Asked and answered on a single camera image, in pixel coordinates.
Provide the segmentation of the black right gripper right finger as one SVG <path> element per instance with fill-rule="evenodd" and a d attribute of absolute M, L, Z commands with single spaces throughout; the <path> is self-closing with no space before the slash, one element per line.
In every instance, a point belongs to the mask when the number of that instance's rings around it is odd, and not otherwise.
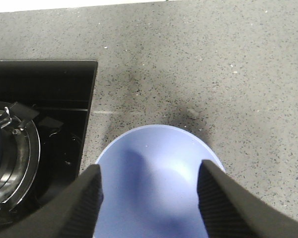
<path fill-rule="evenodd" d="M 211 238 L 298 238 L 298 221 L 261 201 L 210 160 L 200 165 L 197 194 Z"/>

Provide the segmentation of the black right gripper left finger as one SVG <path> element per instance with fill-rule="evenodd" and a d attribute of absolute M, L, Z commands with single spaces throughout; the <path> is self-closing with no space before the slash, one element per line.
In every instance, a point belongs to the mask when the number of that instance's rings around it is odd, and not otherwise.
<path fill-rule="evenodd" d="M 101 168 L 94 164 L 42 208 L 0 231 L 0 238 L 91 238 L 102 201 Z"/>

